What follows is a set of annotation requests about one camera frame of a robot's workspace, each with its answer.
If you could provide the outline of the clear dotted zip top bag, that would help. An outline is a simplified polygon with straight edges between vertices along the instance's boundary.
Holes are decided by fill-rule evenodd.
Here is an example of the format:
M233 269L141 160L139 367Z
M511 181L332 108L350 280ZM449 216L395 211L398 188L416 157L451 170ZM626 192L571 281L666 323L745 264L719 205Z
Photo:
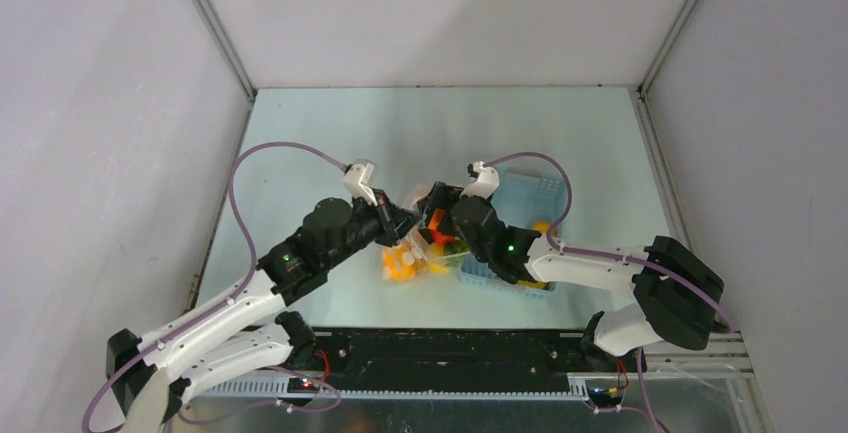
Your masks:
M465 255L445 257L442 254L442 246L437 244L428 244L418 232L418 228L411 231L398 245L393 247L383 247L382 250L385 248L400 247L420 253L427 262L427 271L421 275L426 273L448 273L451 269L459 267L468 255L469 250Z

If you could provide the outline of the orange yellow bell pepper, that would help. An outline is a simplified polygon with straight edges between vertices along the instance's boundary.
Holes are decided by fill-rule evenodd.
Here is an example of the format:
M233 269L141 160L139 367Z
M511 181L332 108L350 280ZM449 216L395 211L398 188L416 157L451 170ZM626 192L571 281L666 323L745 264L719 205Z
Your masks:
M405 248L385 248L381 254L382 278L391 281L408 281L427 271L424 257Z

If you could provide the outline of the green pepper stem piece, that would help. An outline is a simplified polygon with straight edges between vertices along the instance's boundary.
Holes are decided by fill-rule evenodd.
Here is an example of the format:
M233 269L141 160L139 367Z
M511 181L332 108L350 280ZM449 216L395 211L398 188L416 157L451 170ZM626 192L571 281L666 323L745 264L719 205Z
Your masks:
M442 246L442 254L445 257L453 257L453 256L456 256L456 255L465 255L467 252L468 252L468 247L460 239L453 239L449 242L446 242Z

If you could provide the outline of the yellow round fruit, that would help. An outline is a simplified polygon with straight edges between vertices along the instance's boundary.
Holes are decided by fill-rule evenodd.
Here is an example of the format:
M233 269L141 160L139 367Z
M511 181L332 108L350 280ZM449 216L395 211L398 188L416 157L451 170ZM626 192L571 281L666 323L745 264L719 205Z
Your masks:
M551 227L551 224L549 222L545 222L545 221L538 221L538 222L536 222L532 225L533 230L540 232L542 234L546 234L547 231L550 229L550 227Z

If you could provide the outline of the yellow lemon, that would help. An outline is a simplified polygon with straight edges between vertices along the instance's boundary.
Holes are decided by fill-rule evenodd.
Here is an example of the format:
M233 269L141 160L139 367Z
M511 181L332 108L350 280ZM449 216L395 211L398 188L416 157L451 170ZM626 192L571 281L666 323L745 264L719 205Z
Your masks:
M518 282L518 284L521 285L521 286L524 286L524 287L534 288L534 289L539 289L539 290L549 290L550 289L550 285L548 283L545 283L545 282L534 282L534 281L521 280L521 281Z

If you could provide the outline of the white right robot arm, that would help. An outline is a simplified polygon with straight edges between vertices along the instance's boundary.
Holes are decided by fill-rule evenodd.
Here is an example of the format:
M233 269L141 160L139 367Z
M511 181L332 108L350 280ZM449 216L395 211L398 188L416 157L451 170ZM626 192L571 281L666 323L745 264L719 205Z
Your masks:
M426 226L463 240L501 281L567 283L626 295L631 304L593 315L584 330L585 364L606 371L646 345L667 342L701 351L714 331L724 282L678 240L644 247L571 246L539 231L509 226L491 199L435 183L414 200Z

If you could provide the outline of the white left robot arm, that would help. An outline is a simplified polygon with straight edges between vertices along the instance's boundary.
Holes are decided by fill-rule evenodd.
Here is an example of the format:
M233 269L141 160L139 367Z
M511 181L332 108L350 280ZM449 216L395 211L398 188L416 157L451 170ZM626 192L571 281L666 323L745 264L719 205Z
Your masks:
M329 272L376 243L396 246L419 213L379 192L375 203L326 198L301 226L256 260L232 287L170 323L107 342L107 383L122 412L156 398L159 426L198 394L252 370L304 369L316 356L316 336L292 310L323 286Z

